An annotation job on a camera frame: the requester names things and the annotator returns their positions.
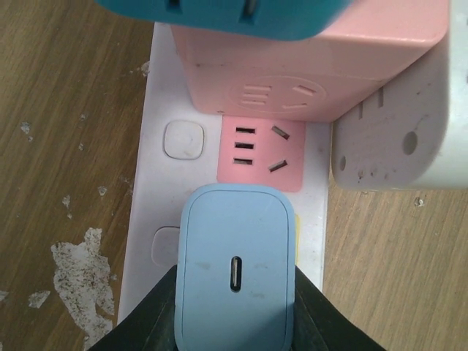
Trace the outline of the white power strip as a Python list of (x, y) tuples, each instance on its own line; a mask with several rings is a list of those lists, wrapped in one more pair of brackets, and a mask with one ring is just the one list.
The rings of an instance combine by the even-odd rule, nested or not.
[[(177, 160), (164, 150), (165, 130), (192, 122), (203, 129), (202, 154)], [(195, 110), (170, 27), (154, 27), (143, 107), (118, 319), (124, 320), (177, 260), (178, 227), (187, 198), (216, 180), (222, 120)], [(323, 286), (331, 128), (306, 126), (303, 186), (288, 193), (299, 218), (297, 264)]]

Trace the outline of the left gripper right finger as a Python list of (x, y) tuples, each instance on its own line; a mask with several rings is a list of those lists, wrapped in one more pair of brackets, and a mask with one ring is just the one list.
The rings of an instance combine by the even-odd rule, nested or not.
[(353, 325), (295, 269), (292, 350), (372, 350), (373, 339)]

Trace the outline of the light blue usb charger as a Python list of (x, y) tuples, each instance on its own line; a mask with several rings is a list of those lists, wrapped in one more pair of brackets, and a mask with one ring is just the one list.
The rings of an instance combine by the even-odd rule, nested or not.
[(174, 332), (180, 350), (288, 350), (295, 213), (278, 190), (209, 184), (184, 205)]

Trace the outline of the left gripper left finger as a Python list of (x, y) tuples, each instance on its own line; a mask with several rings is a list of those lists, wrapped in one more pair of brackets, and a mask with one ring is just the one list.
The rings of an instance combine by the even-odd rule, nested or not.
[(91, 347), (106, 350), (176, 350), (174, 335), (177, 267), (174, 265), (111, 332)]

